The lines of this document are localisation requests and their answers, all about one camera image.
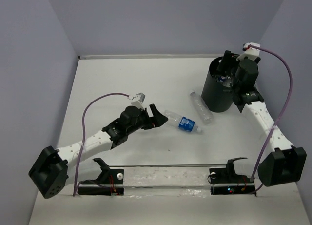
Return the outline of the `blue label water bottle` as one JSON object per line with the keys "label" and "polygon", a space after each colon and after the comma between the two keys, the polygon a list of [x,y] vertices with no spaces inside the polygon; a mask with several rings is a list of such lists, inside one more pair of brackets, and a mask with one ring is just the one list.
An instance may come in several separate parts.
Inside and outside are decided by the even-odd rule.
{"label": "blue label water bottle", "polygon": [[189,133],[202,133],[202,129],[197,125],[197,123],[185,116],[169,110],[165,110],[164,115],[168,118],[166,124],[171,127],[175,127],[181,131]]}

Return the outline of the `clear unlabeled plastic bottle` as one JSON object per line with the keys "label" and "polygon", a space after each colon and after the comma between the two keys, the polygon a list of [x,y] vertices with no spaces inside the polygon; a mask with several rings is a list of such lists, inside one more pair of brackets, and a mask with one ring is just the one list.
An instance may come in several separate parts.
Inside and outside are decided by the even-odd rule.
{"label": "clear unlabeled plastic bottle", "polygon": [[201,118],[204,125],[209,125],[213,120],[213,114],[203,101],[202,97],[198,95],[194,90],[190,92],[191,102]]}

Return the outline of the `black cap cola bottle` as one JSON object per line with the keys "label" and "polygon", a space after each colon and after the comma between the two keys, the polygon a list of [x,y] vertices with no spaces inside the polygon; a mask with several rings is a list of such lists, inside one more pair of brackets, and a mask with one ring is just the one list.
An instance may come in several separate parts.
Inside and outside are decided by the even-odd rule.
{"label": "black cap cola bottle", "polygon": [[232,86],[232,78],[230,76],[218,76],[216,80],[219,84],[224,87],[231,87]]}

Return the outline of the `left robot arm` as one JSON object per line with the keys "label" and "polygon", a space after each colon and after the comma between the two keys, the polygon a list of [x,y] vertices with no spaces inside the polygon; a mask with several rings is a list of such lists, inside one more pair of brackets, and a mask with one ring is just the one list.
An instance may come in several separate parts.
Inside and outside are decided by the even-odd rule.
{"label": "left robot arm", "polygon": [[135,131],[158,128],[168,121],[154,104],[150,105],[150,109],[152,116],[145,108],[128,106],[119,118],[91,137],[58,149],[52,146],[44,148],[28,173],[41,195],[49,199],[60,193],[66,185],[85,181],[86,178],[78,172],[70,177],[69,171],[78,170],[77,164],[123,144]]}

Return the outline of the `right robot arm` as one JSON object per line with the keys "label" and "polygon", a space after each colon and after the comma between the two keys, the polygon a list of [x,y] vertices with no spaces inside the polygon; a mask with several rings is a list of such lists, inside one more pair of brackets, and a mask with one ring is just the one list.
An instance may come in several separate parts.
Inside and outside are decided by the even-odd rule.
{"label": "right robot arm", "polygon": [[278,128],[280,118],[270,116],[264,98],[255,86],[259,75],[259,51],[259,47],[249,45],[241,55],[227,50],[218,60],[217,75],[231,78],[232,101],[263,143],[256,159],[233,160],[233,165],[224,170],[224,176],[229,182],[236,182],[242,176],[259,179],[266,187],[297,182],[307,153],[304,148],[295,147]]}

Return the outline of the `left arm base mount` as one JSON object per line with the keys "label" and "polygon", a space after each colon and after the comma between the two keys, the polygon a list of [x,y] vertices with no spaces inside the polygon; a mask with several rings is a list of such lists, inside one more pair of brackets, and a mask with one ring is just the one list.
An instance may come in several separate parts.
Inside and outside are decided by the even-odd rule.
{"label": "left arm base mount", "polygon": [[109,173],[101,173],[95,180],[85,180],[78,186],[80,196],[123,196],[124,169],[111,168]]}

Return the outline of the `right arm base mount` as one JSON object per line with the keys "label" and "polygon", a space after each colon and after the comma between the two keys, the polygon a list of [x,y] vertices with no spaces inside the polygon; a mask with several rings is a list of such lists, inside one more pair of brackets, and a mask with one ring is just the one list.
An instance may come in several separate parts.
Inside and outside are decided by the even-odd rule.
{"label": "right arm base mount", "polygon": [[255,184],[247,176],[229,173],[226,168],[211,168],[209,173],[211,195],[255,194]]}

